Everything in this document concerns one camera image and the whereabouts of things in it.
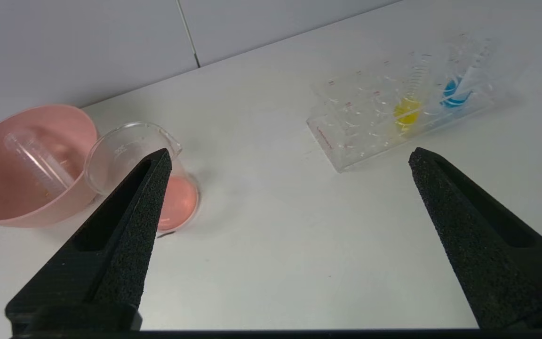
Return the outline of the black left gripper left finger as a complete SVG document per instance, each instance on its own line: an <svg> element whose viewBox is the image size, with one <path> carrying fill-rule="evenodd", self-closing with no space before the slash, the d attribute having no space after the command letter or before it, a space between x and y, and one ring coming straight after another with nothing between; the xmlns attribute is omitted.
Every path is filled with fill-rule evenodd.
<svg viewBox="0 0 542 339"><path fill-rule="evenodd" d="M7 303L12 332L127 332L138 313L165 190L167 149L145 156Z"/></svg>

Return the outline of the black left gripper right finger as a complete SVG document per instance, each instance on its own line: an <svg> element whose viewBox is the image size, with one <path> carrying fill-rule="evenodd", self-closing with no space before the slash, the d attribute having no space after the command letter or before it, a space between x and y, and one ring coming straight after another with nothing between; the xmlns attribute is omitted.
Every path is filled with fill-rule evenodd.
<svg viewBox="0 0 542 339"><path fill-rule="evenodd" d="M542 236L439 154L408 163L478 326L542 329Z"/></svg>

